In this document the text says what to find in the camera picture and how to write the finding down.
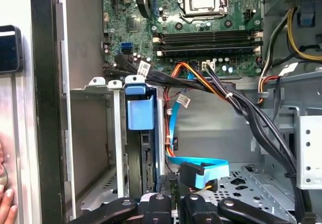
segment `black device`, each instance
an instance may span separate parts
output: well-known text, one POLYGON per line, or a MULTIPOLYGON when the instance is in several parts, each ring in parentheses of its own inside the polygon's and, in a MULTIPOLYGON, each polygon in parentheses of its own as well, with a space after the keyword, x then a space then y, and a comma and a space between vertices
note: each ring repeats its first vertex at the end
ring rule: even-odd
POLYGON ((23 69, 22 38, 19 28, 0 26, 0 74, 23 69))

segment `blue drive latch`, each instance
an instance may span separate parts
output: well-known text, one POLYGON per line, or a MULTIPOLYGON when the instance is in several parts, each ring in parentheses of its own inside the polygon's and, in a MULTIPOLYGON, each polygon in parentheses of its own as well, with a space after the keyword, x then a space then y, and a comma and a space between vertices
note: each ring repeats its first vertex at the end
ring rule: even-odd
MULTIPOLYGON (((131 85, 125 88, 128 96, 145 95, 146 85, 131 85)), ((127 101, 127 124, 129 130, 154 129, 154 96, 146 100, 127 101)))

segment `cable label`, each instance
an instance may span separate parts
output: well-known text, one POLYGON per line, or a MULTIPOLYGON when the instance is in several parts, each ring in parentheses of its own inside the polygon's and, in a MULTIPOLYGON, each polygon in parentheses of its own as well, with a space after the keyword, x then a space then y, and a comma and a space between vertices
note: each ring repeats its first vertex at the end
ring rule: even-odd
POLYGON ((144 76, 146 79, 147 74, 149 73, 151 65, 146 63, 145 61, 141 60, 139 68, 137 69, 137 74, 144 76))
POLYGON ((177 102, 180 103, 181 105, 183 105, 185 108, 187 108, 189 106, 191 99, 189 97, 187 97, 186 95, 183 94, 179 94, 178 98, 177 98, 177 102))

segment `metal frame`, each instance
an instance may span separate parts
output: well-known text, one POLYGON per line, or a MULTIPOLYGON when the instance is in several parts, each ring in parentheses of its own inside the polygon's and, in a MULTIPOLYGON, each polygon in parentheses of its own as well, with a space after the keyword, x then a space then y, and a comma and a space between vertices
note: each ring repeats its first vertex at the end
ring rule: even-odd
POLYGON ((322 161, 320 131, 322 116, 298 116, 297 130, 297 187, 300 189, 322 189, 322 161))

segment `metal bracket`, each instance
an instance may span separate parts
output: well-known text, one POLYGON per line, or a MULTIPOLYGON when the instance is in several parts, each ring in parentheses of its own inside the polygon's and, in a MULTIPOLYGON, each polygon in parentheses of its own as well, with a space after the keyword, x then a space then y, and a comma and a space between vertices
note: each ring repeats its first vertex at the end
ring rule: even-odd
POLYGON ((145 78, 144 76, 141 76, 139 74, 133 75, 133 76, 127 76, 125 78, 125 84, 145 84, 145 78))
POLYGON ((120 80, 109 81, 107 86, 109 90, 120 90, 123 88, 123 84, 120 80))
POLYGON ((106 81, 103 77, 94 77, 90 83, 89 86, 105 86, 106 81))
POLYGON ((322 116, 297 116, 297 187, 322 189, 322 116))
POLYGON ((296 224, 297 222, 294 216, 288 212, 288 210, 294 209, 293 201, 286 197, 283 192, 271 184, 266 178, 263 178, 263 174, 249 172, 245 167, 243 169, 247 179, 262 193, 261 196, 257 196, 259 198, 257 201, 261 202, 265 198, 272 206, 272 214, 296 224))
POLYGON ((115 131, 115 155, 117 173, 117 197, 124 196, 124 165, 123 165, 123 144, 121 131, 121 102, 120 90, 123 84, 120 80, 109 81, 109 90, 113 91, 114 99, 114 131, 115 131))

